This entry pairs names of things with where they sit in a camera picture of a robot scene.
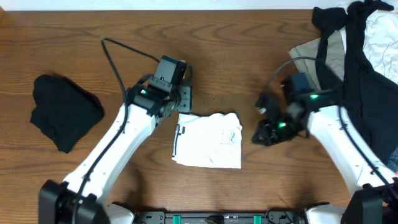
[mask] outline green strip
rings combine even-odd
[[[261,224],[261,216],[255,215],[253,216],[254,224]]]
[[[173,224],[181,224],[181,215],[174,215],[173,216]]]

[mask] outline wooden tabletop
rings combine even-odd
[[[238,114],[242,169],[186,167],[171,160],[178,115],[165,119],[136,151],[109,202],[137,209],[253,211],[315,202],[345,206],[349,193],[314,139],[272,147],[251,143],[263,119],[254,103],[296,45],[319,37],[311,11],[7,12],[0,23],[0,223],[37,223],[37,197],[47,179],[61,182],[103,137],[122,104],[103,53],[110,37],[160,58],[193,65],[193,112]],[[126,87],[157,64],[108,44]],[[287,69],[281,80],[293,68]],[[29,123],[35,78],[59,73],[94,93],[105,117],[69,154]],[[272,85],[279,90],[278,82]]]

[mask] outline green light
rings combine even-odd
[[[318,96],[319,96],[319,95],[317,95],[317,94],[312,94],[312,95],[310,95],[311,100],[315,100],[316,98],[318,98]]]
[[[286,123],[285,123],[285,122],[280,122],[280,123],[278,124],[278,128],[283,128],[284,126],[286,126]]]

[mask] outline black garment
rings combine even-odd
[[[363,52],[366,19],[377,9],[394,7],[373,0],[348,7],[343,97],[355,128],[385,161],[398,145],[398,85],[375,72]]]
[[[312,24],[321,31],[321,40],[318,46],[317,59],[323,61],[315,62],[315,70],[319,85],[322,90],[335,89],[341,85],[341,80],[323,64],[326,62],[328,53],[328,38],[346,25],[347,15],[343,8],[320,9],[313,8]]]
[[[34,82],[36,108],[30,122],[68,153],[104,116],[99,99],[65,77],[41,75]]]

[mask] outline white fabric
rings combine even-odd
[[[180,114],[172,159],[185,166],[240,169],[241,131],[235,113]]]
[[[340,34],[346,51],[345,29]],[[368,17],[363,52],[375,71],[398,84],[398,10],[377,10]]]

